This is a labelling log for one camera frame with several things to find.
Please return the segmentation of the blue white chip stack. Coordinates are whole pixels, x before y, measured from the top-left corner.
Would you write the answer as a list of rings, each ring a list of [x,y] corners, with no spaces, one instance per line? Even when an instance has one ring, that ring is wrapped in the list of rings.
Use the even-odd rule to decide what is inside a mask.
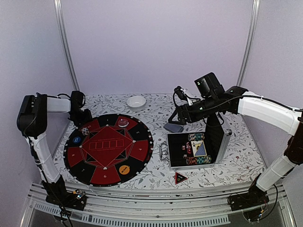
[[[89,135],[89,129],[86,128],[86,127],[82,128],[82,129],[81,129],[81,132],[82,132],[82,134],[83,134],[84,136]]]

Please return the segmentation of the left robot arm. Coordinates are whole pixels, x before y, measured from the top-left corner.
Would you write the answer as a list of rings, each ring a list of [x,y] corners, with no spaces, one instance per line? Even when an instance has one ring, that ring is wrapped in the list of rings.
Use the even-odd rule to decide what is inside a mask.
[[[47,114],[68,113],[69,120],[76,129],[92,121],[89,109],[82,109],[85,105],[85,95],[80,91],[72,91],[71,95],[61,94],[50,96],[36,93],[26,95],[21,104],[17,117],[17,128],[25,137],[31,154],[39,168],[44,187],[54,189],[52,198],[60,205],[67,205],[70,202],[70,194],[66,192],[65,182],[57,170],[47,143]]]

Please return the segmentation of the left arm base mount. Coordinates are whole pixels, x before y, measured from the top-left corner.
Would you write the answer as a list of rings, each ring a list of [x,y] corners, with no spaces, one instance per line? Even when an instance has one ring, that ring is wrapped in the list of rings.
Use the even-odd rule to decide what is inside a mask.
[[[87,202],[85,192],[77,189],[73,192],[63,190],[62,192],[47,191],[46,202],[58,205],[60,208],[70,208],[84,211]]]

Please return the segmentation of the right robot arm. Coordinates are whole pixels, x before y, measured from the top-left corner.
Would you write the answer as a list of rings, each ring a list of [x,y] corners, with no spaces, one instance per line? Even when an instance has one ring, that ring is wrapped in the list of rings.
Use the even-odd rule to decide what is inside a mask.
[[[256,95],[239,86],[224,90],[212,72],[196,79],[195,85],[201,99],[192,97],[180,86],[174,89],[173,95],[187,103],[175,105],[175,111],[168,119],[169,123],[186,125],[214,113],[230,112],[269,123],[291,136],[283,154],[254,180],[245,195],[246,204],[255,206],[263,199],[263,192],[303,163],[303,111]]]

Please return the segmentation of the blue small blind button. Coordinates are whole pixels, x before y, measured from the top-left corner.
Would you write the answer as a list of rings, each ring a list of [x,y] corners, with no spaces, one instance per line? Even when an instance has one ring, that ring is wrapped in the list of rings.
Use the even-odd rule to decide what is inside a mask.
[[[77,136],[77,137],[74,137],[73,140],[72,140],[73,143],[75,144],[78,144],[81,142],[81,137]]]

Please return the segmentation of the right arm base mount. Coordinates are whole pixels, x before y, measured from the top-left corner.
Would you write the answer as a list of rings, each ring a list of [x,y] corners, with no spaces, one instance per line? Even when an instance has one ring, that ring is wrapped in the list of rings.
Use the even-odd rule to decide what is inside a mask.
[[[254,206],[266,204],[269,198],[266,192],[257,189],[249,189],[248,192],[242,194],[232,194],[227,199],[232,211],[251,208]]]

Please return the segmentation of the orange big blind button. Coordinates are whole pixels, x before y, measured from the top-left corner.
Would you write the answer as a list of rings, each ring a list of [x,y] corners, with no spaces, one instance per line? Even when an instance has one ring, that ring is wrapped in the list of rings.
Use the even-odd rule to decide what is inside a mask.
[[[130,166],[127,166],[127,165],[120,166],[119,173],[122,174],[122,175],[129,174],[130,173]]]

